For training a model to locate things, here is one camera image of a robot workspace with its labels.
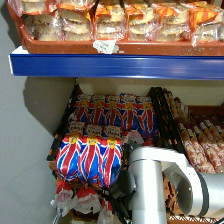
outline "packaged snack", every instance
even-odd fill
[[[127,20],[127,39],[131,41],[150,41],[154,39],[157,20],[153,8],[141,0],[125,0]]]
[[[120,94],[123,131],[138,129],[138,109],[134,94]]]
[[[61,41],[61,19],[57,11],[33,16],[34,39],[39,41]]]
[[[77,100],[74,105],[73,115],[76,121],[90,123],[89,120],[89,103],[91,96],[86,94],[80,94],[77,96]]]
[[[89,104],[90,123],[94,125],[104,125],[105,96],[93,95]]]
[[[120,96],[107,95],[105,99],[105,125],[121,126]]]
[[[92,39],[90,12],[60,10],[65,41],[89,41]]]
[[[205,1],[184,4],[189,8],[192,45],[200,42],[219,41],[224,10]]]
[[[94,5],[94,0],[59,0],[57,7],[60,9],[87,11]]]
[[[65,216],[75,206],[68,183],[80,176],[78,167],[82,141],[82,133],[73,131],[65,135],[59,147],[56,162],[62,181],[57,187],[55,200],[51,201],[51,205],[57,208],[58,217]]]
[[[125,38],[124,10],[118,0],[100,0],[95,13],[95,40]]]
[[[57,9],[55,0],[9,0],[8,3],[18,16],[46,14]]]
[[[150,97],[139,96],[136,98],[138,108],[139,132],[144,138],[154,138],[158,136],[158,128],[155,110]]]
[[[188,8],[178,3],[152,4],[154,12],[159,16],[160,28],[156,41],[173,42],[190,38]]]

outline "packaged bread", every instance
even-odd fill
[[[220,28],[223,24],[224,10],[206,1],[184,4],[189,8],[189,22],[192,32],[192,45],[200,42],[219,41],[223,39]]]
[[[118,0],[100,0],[95,13],[95,40],[125,38],[124,9]]]
[[[148,7],[143,0],[125,0],[124,8],[128,30],[127,39],[131,41],[152,40],[157,23],[153,8]]]
[[[18,16],[51,13],[57,9],[56,0],[9,0],[8,3]]]
[[[89,11],[60,9],[65,41],[89,41],[92,39],[92,23]]]
[[[178,3],[152,4],[159,16],[160,28],[156,41],[183,41],[190,37],[188,8]]]
[[[33,16],[34,39],[39,41],[61,41],[61,20],[58,12]]]
[[[95,5],[95,0],[59,0],[58,8],[86,11]]]

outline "food package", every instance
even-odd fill
[[[8,3],[18,16],[46,14],[57,9],[56,0],[9,0]]]
[[[150,97],[137,97],[139,132],[143,139],[152,138],[156,140],[158,128],[156,114]]]
[[[89,11],[60,9],[65,41],[89,41],[92,39],[92,21]]]
[[[178,3],[152,4],[154,12],[159,16],[160,28],[156,41],[173,42],[190,38],[188,8]]]
[[[119,0],[100,0],[95,13],[95,40],[122,40],[126,20]]]
[[[101,168],[100,145],[102,127],[88,124],[84,130],[80,150],[79,178],[83,184],[94,185],[98,182],[98,169]]]
[[[121,126],[120,96],[107,95],[105,99],[105,125]]]
[[[60,181],[57,187],[55,200],[51,201],[51,205],[57,208],[58,217],[65,216],[75,206],[75,201],[72,199],[73,191],[68,183],[79,176],[78,167],[83,141],[82,132],[83,130],[80,132],[72,131],[71,133],[66,134],[57,154],[57,169],[62,181]]]
[[[117,176],[121,164],[121,128],[115,126],[105,126],[103,131],[100,156],[102,164],[99,173],[99,186],[110,187],[113,179]]]
[[[189,8],[189,21],[192,32],[192,45],[200,42],[219,41],[223,25],[224,10],[206,1],[184,4]]]
[[[123,131],[138,129],[138,108],[136,103],[136,95],[120,94],[121,99],[121,126]]]
[[[76,121],[90,123],[89,120],[89,103],[91,96],[86,94],[80,94],[77,96],[73,115]]]
[[[155,37],[157,17],[153,8],[143,0],[125,0],[127,39],[130,41],[150,41]]]
[[[39,41],[61,41],[61,19],[57,11],[32,16],[33,37]]]
[[[89,117],[91,124],[104,125],[105,98],[106,97],[104,95],[92,95],[89,104]]]
[[[60,9],[68,9],[74,11],[88,11],[95,5],[95,0],[58,0],[57,5]]]

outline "store shelf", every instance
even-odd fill
[[[224,56],[29,54],[9,55],[15,76],[224,80]]]

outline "plastic bag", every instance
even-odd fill
[[[95,13],[95,40],[122,40],[126,20],[118,0],[100,0]]]
[[[60,10],[65,41],[89,41],[92,39],[92,20],[89,11]]]

